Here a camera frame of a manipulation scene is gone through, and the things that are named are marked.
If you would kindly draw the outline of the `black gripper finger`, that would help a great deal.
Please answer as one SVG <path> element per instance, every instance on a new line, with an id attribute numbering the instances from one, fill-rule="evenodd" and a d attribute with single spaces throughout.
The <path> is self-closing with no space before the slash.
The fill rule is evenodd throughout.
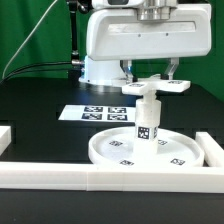
<path id="1" fill-rule="evenodd" d="M 170 58 L 168 66 L 163 74 L 163 79 L 164 80 L 172 80 L 173 75 L 175 71 L 177 70 L 179 66 L 179 59 L 178 58 Z"/>
<path id="2" fill-rule="evenodd" d="M 126 76 L 126 83 L 132 83 L 133 82 L 133 74 L 131 71 L 132 68 L 132 62 L 130 60 L 121 60 L 120 61 L 120 66 L 122 71 L 124 72 L 125 76 Z"/>

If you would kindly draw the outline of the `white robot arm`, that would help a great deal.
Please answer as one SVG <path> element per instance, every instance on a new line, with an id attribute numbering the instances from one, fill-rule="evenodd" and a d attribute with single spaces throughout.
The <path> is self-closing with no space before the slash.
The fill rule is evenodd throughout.
<path id="1" fill-rule="evenodd" d="M 84 72 L 92 85 L 122 86 L 134 80 L 134 60 L 167 59 L 171 79 L 182 57 L 211 49 L 209 3 L 179 0 L 92 0 Z"/>

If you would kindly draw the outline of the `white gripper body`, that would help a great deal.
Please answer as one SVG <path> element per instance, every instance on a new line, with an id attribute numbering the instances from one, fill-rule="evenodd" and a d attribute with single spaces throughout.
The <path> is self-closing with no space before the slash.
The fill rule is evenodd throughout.
<path id="1" fill-rule="evenodd" d="M 93 60 L 204 56 L 210 19 L 209 4 L 180 4 L 165 21 L 140 21 L 135 9 L 98 10 L 88 21 L 86 52 Z"/>

